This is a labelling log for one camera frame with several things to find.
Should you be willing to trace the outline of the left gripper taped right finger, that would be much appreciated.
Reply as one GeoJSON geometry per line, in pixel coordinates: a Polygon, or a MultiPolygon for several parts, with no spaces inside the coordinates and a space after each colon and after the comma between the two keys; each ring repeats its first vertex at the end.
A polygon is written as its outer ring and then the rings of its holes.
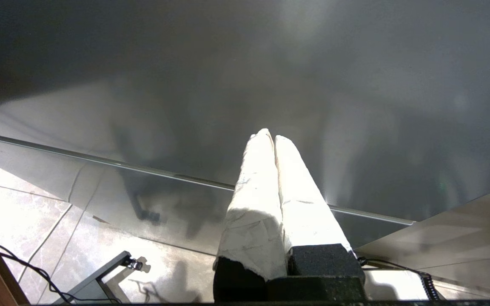
{"type": "Polygon", "coordinates": [[[275,157],[282,212],[283,273],[288,277],[365,280],[342,227],[294,143],[276,136],[275,157]]]}

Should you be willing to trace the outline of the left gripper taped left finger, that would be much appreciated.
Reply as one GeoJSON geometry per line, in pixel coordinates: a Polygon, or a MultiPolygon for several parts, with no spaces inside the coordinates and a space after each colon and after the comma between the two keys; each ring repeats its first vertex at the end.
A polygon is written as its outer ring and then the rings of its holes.
{"type": "Polygon", "coordinates": [[[215,302],[267,300],[267,283],[287,275],[274,141],[252,134],[223,222],[214,262],[215,302]]]}

